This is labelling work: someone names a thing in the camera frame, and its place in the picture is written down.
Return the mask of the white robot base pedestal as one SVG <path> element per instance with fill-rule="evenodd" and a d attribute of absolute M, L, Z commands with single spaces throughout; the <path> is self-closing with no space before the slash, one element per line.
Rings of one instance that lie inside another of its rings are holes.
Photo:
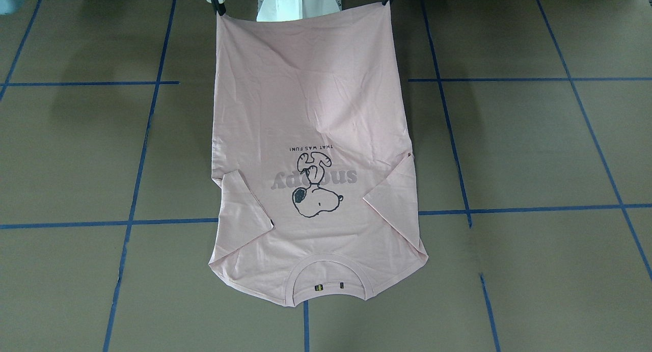
<path fill-rule="evenodd" d="M 340 11 L 338 0 L 259 0 L 256 21 L 292 21 Z"/>

